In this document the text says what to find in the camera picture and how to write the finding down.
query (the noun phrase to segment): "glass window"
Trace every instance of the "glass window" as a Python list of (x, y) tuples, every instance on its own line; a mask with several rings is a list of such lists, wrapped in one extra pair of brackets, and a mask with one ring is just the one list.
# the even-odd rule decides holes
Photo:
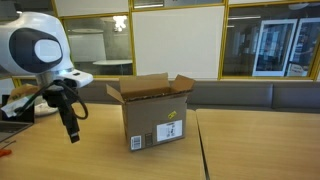
[(132, 75), (130, 26), (126, 15), (65, 19), (76, 69), (93, 75)]
[(222, 3), (223, 0), (134, 0), (134, 8), (159, 8)]
[(320, 3), (231, 7), (222, 76), (308, 77)]

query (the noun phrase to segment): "open cardboard box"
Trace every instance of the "open cardboard box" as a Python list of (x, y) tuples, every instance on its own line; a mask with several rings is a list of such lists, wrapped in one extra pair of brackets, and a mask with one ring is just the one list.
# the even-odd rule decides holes
[(194, 80), (168, 74), (120, 77), (120, 91), (107, 93), (122, 104), (125, 135), (131, 151), (185, 137), (187, 97)]

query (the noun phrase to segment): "white label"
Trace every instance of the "white label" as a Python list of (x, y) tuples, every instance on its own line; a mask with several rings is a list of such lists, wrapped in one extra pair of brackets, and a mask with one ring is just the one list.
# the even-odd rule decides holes
[(164, 141), (182, 136), (182, 120), (173, 121), (157, 126), (157, 141)]
[(141, 136), (131, 137), (131, 150), (141, 149)]

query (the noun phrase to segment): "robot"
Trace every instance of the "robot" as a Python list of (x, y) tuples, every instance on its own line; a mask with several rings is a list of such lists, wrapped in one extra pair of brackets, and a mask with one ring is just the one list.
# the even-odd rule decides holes
[[(50, 107), (59, 110), (72, 143), (80, 140), (77, 119), (86, 119), (88, 110), (77, 89), (93, 80), (91, 74), (74, 69), (70, 48), (59, 19), (42, 13), (24, 12), (0, 25), (0, 74), (35, 75), (40, 90), (21, 108), (21, 115), (42, 95)], [(72, 104), (79, 101), (85, 116), (79, 117)]]

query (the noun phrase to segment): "desk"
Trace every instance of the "desk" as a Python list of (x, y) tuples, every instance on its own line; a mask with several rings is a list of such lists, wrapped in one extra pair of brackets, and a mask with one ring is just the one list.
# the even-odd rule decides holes
[[(13, 154), (0, 158), (1, 179), (205, 179), (195, 111), (186, 138), (130, 152), (120, 105), (87, 104), (81, 140), (71, 144), (59, 114), (10, 138)], [(75, 111), (83, 115), (80, 105)]]
[(199, 109), (211, 179), (319, 179), (320, 115)]
[(120, 65), (120, 72), (123, 74), (123, 65), (125, 64), (132, 64), (132, 60), (101, 60), (93, 62), (94, 65), (99, 66), (116, 66)]

